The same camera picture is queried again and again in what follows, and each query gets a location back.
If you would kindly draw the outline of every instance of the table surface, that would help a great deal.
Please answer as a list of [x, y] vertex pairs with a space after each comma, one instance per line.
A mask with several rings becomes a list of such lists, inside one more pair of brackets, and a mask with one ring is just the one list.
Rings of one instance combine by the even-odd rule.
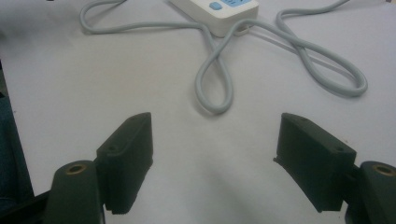
[[[369, 82], [362, 97], [324, 90], [294, 53], [278, 46], [283, 40], [253, 27], [223, 51], [235, 95], [227, 113], [213, 116], [194, 95], [195, 74], [209, 52], [198, 31], [88, 35], [78, 13], [89, 2], [1, 3], [0, 58], [35, 194], [50, 189], [64, 164], [93, 160], [124, 120], [146, 111], [154, 164], [132, 211], [107, 213], [107, 223], [345, 223], [345, 205], [341, 213], [318, 214], [273, 162], [283, 112], [313, 120], [357, 150], [358, 165], [396, 165], [396, 5], [351, 1], [327, 14], [287, 19], [299, 37], [359, 67]], [[281, 9], [332, 2], [261, 0], [259, 19], [273, 23]], [[95, 27], [189, 20], [166, 0], [98, 7], [87, 18]], [[216, 67], [204, 86], [221, 102]]]

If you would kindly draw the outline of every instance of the power strip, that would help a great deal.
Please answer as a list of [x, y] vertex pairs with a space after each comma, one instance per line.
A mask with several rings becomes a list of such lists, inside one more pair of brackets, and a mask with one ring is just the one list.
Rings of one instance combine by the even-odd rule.
[[[187, 15], [202, 24], [217, 37], [224, 37], [230, 28], [242, 19], [256, 19], [259, 3], [256, 0], [170, 0]], [[243, 35], [248, 27], [238, 30]]]

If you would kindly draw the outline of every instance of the black plastic part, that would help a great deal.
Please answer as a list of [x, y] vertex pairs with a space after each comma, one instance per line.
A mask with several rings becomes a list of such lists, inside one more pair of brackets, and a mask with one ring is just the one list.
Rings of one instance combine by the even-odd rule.
[[396, 223], [396, 168], [377, 161], [361, 164], [359, 187], [373, 224]]
[[152, 164], [152, 154], [150, 113], [125, 120], [99, 147], [95, 163], [107, 210], [129, 212]]
[[52, 182], [44, 224], [105, 223], [93, 161], [60, 168]]
[[43, 221], [44, 211], [50, 192], [45, 192], [21, 203], [0, 216], [0, 223], [12, 224], [40, 224]]
[[355, 150], [311, 120], [282, 114], [275, 161], [319, 212], [341, 209], [344, 174], [352, 173], [355, 158]]

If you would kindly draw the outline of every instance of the extension cord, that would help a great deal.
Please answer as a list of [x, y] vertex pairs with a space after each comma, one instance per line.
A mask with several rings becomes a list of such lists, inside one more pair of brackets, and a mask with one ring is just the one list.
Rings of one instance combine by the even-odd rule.
[[[206, 25], [217, 37], [227, 35], [230, 28], [242, 19], [256, 19], [259, 3], [256, 0], [170, 0], [195, 21]], [[243, 35], [248, 26], [241, 27], [234, 34]]]

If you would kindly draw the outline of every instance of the white plastic device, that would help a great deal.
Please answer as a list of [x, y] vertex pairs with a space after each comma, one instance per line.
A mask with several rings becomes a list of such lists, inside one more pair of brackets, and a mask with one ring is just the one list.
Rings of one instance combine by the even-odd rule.
[[[217, 37], [226, 36], [230, 28], [242, 19], [257, 19], [259, 3], [256, 0], [170, 0], [195, 21], [205, 24]], [[248, 32], [248, 27], [236, 35]]]

